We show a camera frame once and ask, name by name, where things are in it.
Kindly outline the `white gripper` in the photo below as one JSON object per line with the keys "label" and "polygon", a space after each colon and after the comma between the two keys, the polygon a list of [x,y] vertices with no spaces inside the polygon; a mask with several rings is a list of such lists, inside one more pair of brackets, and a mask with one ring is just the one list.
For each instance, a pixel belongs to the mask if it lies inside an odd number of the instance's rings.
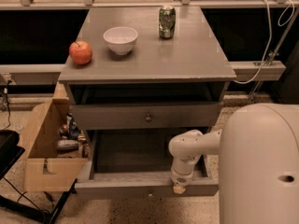
{"label": "white gripper", "polygon": [[194,167],[198,161],[198,157],[194,157],[190,160],[173,159],[171,178],[175,184],[173,186],[175,194],[183,194],[186,191],[184,186],[188,186],[192,182]]}

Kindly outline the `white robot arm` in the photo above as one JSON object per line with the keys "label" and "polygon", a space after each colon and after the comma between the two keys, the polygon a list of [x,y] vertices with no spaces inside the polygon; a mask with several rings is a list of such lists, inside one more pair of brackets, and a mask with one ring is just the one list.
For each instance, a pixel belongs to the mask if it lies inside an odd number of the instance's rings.
{"label": "white robot arm", "polygon": [[220,224],[299,224],[299,105],[247,105],[222,130],[188,131],[168,148],[178,194],[200,156],[219,156]]}

